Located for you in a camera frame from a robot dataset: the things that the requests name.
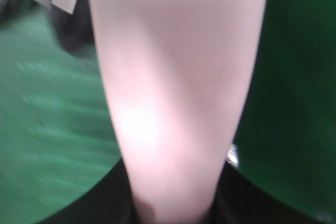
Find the green surface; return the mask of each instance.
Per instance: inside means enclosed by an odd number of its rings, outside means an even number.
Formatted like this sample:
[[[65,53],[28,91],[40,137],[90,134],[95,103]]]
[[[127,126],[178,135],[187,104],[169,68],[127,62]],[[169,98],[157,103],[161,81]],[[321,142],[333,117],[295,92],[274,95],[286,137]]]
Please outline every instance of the green surface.
[[[85,54],[59,48],[43,9],[0,25],[1,224],[49,216],[120,157],[94,50]],[[336,0],[268,0],[235,143],[254,184],[336,223]]]
[[[0,26],[0,223],[68,205],[120,158],[94,50],[57,45],[35,6]]]
[[[236,144],[253,183],[336,223],[336,0],[268,0]]]

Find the leg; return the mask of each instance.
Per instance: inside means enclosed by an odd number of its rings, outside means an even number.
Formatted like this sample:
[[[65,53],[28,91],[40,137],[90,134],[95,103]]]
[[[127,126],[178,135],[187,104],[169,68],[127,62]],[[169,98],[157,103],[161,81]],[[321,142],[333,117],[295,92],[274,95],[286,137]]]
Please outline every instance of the leg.
[[[205,219],[265,0],[90,0],[113,125],[144,223]]]

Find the skin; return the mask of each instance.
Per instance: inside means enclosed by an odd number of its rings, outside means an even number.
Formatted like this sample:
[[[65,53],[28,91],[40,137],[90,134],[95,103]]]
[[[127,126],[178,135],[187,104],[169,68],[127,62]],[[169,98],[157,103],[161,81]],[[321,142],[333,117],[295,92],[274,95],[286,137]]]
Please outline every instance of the skin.
[[[206,223],[246,99],[265,0],[90,0],[142,223]]]

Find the green floor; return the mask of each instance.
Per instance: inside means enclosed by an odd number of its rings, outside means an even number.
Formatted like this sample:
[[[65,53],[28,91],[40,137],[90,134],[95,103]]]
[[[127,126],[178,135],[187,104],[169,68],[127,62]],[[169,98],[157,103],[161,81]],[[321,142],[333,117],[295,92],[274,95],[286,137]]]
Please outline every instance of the green floor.
[[[44,9],[0,27],[0,223],[68,205],[120,158],[94,50],[62,51]]]
[[[336,0],[268,0],[235,143],[239,171],[336,223]],[[0,25],[0,223],[68,205],[120,153],[96,55],[62,51],[45,10]]]

